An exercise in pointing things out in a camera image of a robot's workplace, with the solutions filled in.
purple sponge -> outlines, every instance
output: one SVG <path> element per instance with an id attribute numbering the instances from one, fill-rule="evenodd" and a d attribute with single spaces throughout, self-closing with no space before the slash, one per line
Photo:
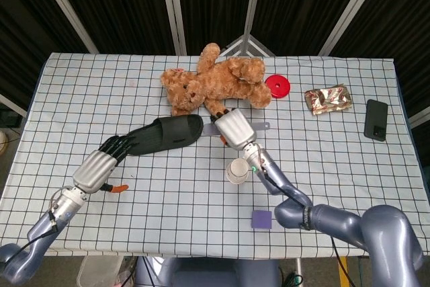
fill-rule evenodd
<path id="1" fill-rule="evenodd" d="M 271 212 L 254 210 L 251 226 L 254 229 L 271 229 Z"/>

black smartphone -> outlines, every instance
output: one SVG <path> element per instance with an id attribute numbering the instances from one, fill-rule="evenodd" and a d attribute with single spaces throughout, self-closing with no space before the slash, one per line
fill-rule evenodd
<path id="1" fill-rule="evenodd" d="M 368 100 L 365 114 L 364 136 L 385 141 L 388 105 L 384 102 Z"/>

checkered tablecloth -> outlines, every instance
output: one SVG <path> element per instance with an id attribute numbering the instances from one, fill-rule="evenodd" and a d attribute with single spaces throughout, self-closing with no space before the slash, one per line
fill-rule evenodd
<path id="1" fill-rule="evenodd" d="M 197 57 L 57 54 L 42 71 L 37 92 L 0 202 L 1 244 L 26 242 L 52 193 L 73 183 L 84 158 L 113 134 L 168 116 L 159 77 L 169 67 L 196 69 Z M 406 126 L 392 60 L 270 57 L 267 76 L 285 75 L 290 94 L 264 110 L 240 107 L 288 178 L 314 204 L 327 203 L 363 214 L 370 206 L 402 209 L 426 253 L 430 207 Z M 353 107 L 313 116 L 306 90 L 344 83 Z M 388 104 L 386 142 L 363 135 L 366 102 Z M 209 115 L 199 108 L 205 123 Z M 126 183 L 121 194 L 92 194 L 52 244 L 50 254 L 156 253 L 241 258 L 326 257 L 328 236 L 285 230 L 253 230 L 252 210 L 271 210 L 284 197 L 270 196 L 258 178 L 235 186 L 226 165 L 240 154 L 218 137 L 202 135 L 189 147 L 127 157 L 109 183 Z M 363 251 L 337 241 L 341 255 Z"/>

gray robot arm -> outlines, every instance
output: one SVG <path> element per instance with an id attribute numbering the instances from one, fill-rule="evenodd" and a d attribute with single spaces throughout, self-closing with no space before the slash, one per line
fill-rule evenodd
<path id="1" fill-rule="evenodd" d="M 221 116 L 216 127 L 227 144 L 244 151 L 244 158 L 270 194 L 288 199 L 275 208 L 276 220 L 287 229 L 317 230 L 369 253 L 374 287 L 419 287 L 415 270 L 423 250 L 406 215 L 393 206 L 379 205 L 362 217 L 319 204 L 294 187 L 267 151 L 239 109 Z"/>
<path id="2" fill-rule="evenodd" d="M 93 151 L 73 174 L 75 186 L 62 191 L 29 231 L 30 250 L 26 251 L 14 243 L 0 247 L 0 276 L 15 285 L 21 285 L 33 277 L 49 246 L 82 207 L 87 194 L 105 185 L 110 173 L 125 158 L 131 146 L 129 138 L 114 136 L 99 150 Z"/>

gold foil package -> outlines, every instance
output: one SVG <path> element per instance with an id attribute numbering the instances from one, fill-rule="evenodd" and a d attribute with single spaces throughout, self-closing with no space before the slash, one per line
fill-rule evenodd
<path id="1" fill-rule="evenodd" d="M 306 91 L 304 99 L 313 115 L 343 110 L 352 106 L 351 95 L 343 84 L 327 89 Z"/>

